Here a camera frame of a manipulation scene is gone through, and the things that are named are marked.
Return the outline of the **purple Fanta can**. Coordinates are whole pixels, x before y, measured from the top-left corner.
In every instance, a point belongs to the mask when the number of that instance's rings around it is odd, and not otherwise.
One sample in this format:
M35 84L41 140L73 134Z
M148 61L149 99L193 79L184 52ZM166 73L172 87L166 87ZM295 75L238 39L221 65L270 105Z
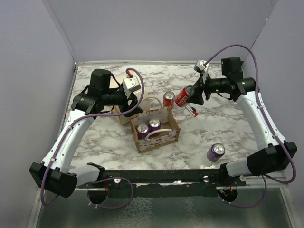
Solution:
M137 126L138 139L145 139L145 137L150 133L149 126L147 124L139 124Z

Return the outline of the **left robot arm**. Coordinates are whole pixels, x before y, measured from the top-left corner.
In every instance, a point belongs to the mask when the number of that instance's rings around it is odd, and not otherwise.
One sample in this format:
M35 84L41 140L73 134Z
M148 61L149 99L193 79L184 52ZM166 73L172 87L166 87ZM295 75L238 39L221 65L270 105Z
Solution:
M106 106L118 106L116 116L131 116L139 112L143 99L137 97L136 91L144 92L144 82L140 74L131 77L137 70L128 68L122 83L111 88L114 75L105 69L94 69L90 83L73 98L71 111L62 132L54 146L40 163L32 163L29 172L41 191L49 191L56 196L68 198L74 189L85 183L98 188L104 184L105 176L102 167L88 164L70 172L71 161L88 128L97 117L111 117L104 111Z

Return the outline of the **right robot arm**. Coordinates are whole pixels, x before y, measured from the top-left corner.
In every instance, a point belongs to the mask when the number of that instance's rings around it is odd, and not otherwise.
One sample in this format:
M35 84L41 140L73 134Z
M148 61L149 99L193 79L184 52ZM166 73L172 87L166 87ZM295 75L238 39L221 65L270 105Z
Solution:
M212 93L227 93L230 99L242 109L252 132L254 133L258 151L236 161L220 166L218 180L228 186L236 177L268 176L276 171L283 171L297 151L294 142L288 142L272 121L255 79L245 78L242 62L239 57L224 58L221 61L223 78L211 78L208 74L208 63L198 60L194 70L199 78L193 85L194 94L188 103L203 105Z

